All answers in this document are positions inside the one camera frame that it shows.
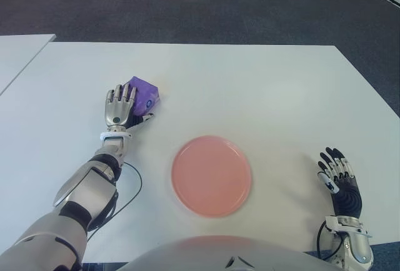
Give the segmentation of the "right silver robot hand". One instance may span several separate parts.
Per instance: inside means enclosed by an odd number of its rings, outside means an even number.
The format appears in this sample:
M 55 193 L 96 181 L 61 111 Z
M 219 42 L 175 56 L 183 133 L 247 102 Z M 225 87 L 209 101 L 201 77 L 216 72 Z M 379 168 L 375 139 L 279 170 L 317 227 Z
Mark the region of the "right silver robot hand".
M 320 158 L 317 176 L 331 194 L 334 214 L 360 218 L 363 201 L 349 161 L 337 148 L 330 147 L 320 153 Z

